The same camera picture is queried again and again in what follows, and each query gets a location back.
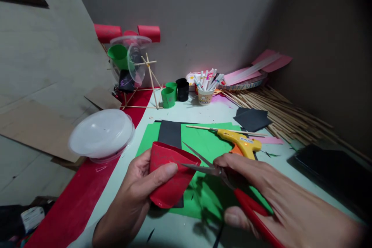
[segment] scissors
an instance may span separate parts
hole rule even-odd
[[[265,224],[261,221],[261,219],[256,215],[255,212],[261,214],[262,216],[269,216],[265,208],[259,205],[255,200],[249,197],[246,193],[242,190],[235,188],[229,181],[225,170],[222,168],[216,168],[210,163],[206,158],[201,156],[198,152],[196,152],[193,148],[183,142],[196,156],[198,156],[204,163],[207,164],[208,167],[201,167],[197,165],[191,164],[181,164],[185,167],[191,168],[193,170],[213,175],[219,176],[222,181],[234,192],[236,199],[239,201],[241,209],[243,210],[244,214],[248,217],[248,219],[252,222],[252,224],[257,228],[257,230],[261,233],[261,235],[274,247],[274,248],[285,248],[283,244],[279,242],[279,240],[269,231],[269,229],[265,226]]]

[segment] red scissors handle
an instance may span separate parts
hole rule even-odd
[[[259,208],[262,208],[262,207],[240,189],[235,189],[234,194],[235,194],[235,197],[237,198],[237,200],[239,201],[239,203],[241,205],[241,208],[244,211],[245,215],[252,222],[252,224],[257,228],[257,230],[261,233],[261,235],[274,248],[285,248],[284,245],[281,244],[279,242],[279,240],[275,237],[275,235],[273,235],[271,233],[271,231],[269,231],[269,229],[265,226],[265,224],[261,221],[261,219],[256,215],[256,213],[254,213],[253,210],[255,210],[256,212],[263,215],[260,211],[258,211],[258,210],[260,210]]]

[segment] green paper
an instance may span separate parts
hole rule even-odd
[[[152,143],[158,140],[160,131],[160,122],[148,124],[143,135],[141,144],[136,156],[152,147]],[[222,140],[215,132],[209,130],[195,129],[186,127],[187,124],[181,124],[181,139],[195,151],[204,156],[211,163],[215,158],[224,153],[228,153],[233,145]],[[239,126],[232,123],[218,124],[197,124],[202,127],[239,130]],[[186,145],[182,143],[182,149],[194,154]],[[257,198],[249,193],[249,188],[241,188],[247,192],[256,201]],[[184,192],[184,207],[171,208],[168,210],[158,209],[160,211],[169,211],[172,213],[202,219],[206,222],[221,222],[226,208],[230,206],[239,206],[231,189],[224,185],[219,177],[206,175],[202,172],[196,172],[189,187]]]

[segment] orange trigger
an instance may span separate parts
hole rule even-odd
[[[234,148],[231,149],[229,153],[235,153],[235,154],[239,154],[239,155],[243,156],[243,154],[241,153],[241,151],[240,151],[239,147],[236,145],[236,143],[233,143],[233,144],[234,144]]]

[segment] green cup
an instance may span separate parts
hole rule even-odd
[[[177,83],[166,83],[166,88],[172,88],[174,90],[174,101],[177,101]]]
[[[169,109],[174,106],[176,100],[174,98],[174,89],[164,88],[162,90],[163,108]]]
[[[128,51],[123,45],[114,45],[107,51],[107,55],[112,59],[119,70],[128,70]]]

